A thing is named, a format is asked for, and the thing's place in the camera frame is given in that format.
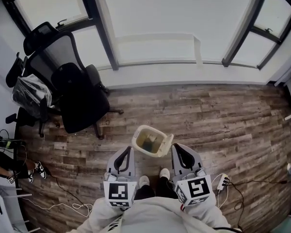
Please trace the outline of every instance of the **white sneaker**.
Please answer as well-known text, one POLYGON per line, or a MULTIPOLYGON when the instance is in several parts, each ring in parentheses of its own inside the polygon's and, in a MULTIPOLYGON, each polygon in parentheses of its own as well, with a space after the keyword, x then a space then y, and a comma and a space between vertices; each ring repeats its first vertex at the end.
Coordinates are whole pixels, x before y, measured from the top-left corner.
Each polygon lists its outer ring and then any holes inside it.
POLYGON ((139 187, 141 188, 144 185, 150 185, 150 180, 146 175, 141 176, 139 179, 139 187))
POLYGON ((36 170, 38 173, 40 173, 40 175, 41 175, 41 177, 42 177, 43 179, 46 179, 46 178, 47 178, 47 173, 44 171, 44 168, 43 168, 41 162, 36 161, 35 164, 37 165, 37 167, 35 168, 35 170, 36 170))
POLYGON ((28 170, 28 180, 30 183, 33 182, 33 169, 28 170))
POLYGON ((160 172, 160 178, 161 177, 166 177, 168 180, 170 179, 170 172, 168 169, 163 168, 160 172))

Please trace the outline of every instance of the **chair armrest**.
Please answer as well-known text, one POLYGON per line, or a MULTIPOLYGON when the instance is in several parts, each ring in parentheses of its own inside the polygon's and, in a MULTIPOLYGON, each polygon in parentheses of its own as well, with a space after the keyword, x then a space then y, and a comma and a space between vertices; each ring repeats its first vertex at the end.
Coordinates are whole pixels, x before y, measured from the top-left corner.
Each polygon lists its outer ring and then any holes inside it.
POLYGON ((94 65, 87 66, 86 71, 93 86, 101 83, 99 72, 94 65))

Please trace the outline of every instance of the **mesh chair back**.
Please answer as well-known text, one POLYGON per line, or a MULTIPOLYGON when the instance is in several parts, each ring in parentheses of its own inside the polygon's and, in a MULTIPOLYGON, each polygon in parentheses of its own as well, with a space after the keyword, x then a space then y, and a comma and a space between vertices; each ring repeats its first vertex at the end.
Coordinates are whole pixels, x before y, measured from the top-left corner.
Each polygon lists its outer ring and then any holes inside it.
POLYGON ((59 67, 67 63, 73 63, 81 73, 85 72, 73 34, 62 32, 35 51, 28 60, 27 69, 45 83, 52 92, 58 92, 51 77, 59 67))
POLYGON ((36 27, 24 40, 24 51, 27 56, 31 55, 40 46, 51 40, 58 31, 49 22, 44 22, 36 27))

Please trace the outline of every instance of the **white hoodie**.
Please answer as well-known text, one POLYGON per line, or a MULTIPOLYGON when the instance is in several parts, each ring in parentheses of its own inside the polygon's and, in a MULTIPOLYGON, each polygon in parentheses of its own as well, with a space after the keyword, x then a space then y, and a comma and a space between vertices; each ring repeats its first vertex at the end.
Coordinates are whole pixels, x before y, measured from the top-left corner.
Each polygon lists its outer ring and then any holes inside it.
POLYGON ((213 228, 230 228, 222 212, 215 206, 215 195, 181 211, 175 199, 154 197, 135 200, 122 212, 110 207, 104 198, 96 200, 90 217, 70 233, 230 233, 213 228))

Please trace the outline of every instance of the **window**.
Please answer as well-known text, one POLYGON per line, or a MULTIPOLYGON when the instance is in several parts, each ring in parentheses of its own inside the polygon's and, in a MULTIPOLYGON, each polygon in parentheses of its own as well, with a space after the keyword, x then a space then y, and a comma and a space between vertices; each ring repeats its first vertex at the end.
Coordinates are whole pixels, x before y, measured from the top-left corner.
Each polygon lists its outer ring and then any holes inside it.
POLYGON ((84 65, 111 65, 118 70, 108 34, 95 0, 2 0, 15 24, 26 37, 48 21, 58 31, 73 32, 84 65), (86 38, 86 47, 78 44, 86 38))
POLYGON ((291 0, 255 0, 248 17, 222 60, 261 69, 291 30, 291 0))

